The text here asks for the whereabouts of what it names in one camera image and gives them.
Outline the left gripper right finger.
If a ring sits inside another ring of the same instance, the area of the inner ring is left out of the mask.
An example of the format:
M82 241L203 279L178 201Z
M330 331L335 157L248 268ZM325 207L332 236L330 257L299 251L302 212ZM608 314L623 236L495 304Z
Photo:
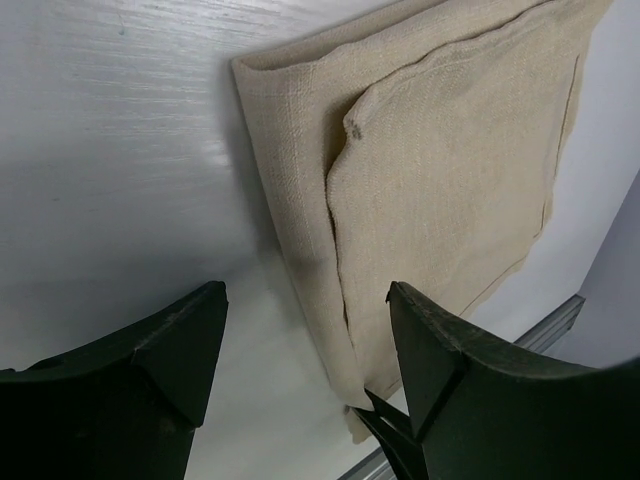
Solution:
M505 341L405 282L387 295L407 408L358 417L399 479L635 479L639 362L594 369Z

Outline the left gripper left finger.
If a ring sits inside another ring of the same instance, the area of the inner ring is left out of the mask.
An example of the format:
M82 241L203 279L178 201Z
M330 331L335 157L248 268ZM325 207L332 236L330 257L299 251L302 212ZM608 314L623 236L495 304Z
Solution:
M2 370L2 478L183 478L227 311L225 284L207 282L96 341Z

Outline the beige cloth napkin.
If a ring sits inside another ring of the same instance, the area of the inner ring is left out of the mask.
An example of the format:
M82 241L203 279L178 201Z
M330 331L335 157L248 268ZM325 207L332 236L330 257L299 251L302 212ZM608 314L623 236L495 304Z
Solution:
M356 417L401 385L384 298L468 318L553 210L606 1L399 1L232 70L329 382Z

